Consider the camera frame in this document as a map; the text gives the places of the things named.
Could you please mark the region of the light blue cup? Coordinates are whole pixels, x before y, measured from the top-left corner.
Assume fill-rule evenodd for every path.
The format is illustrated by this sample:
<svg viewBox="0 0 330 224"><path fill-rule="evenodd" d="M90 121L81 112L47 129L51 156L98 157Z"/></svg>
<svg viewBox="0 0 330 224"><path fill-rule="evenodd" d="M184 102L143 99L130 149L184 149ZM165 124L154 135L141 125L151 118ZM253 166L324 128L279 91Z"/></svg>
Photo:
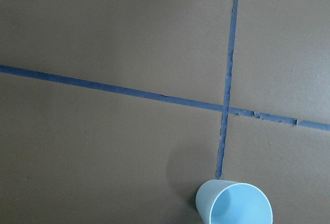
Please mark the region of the light blue cup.
<svg viewBox="0 0 330 224"><path fill-rule="evenodd" d="M203 223L272 223L266 195L256 186L225 180L209 180L195 198Z"/></svg>

